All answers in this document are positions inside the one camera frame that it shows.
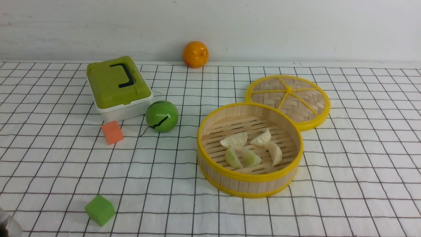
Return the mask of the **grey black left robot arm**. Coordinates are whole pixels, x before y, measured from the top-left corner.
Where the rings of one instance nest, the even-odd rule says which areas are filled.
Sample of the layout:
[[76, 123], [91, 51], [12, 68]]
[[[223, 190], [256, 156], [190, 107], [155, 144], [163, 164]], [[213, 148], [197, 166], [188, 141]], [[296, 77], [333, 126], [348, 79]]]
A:
[[12, 214], [0, 208], [0, 236], [22, 237], [22, 227]]

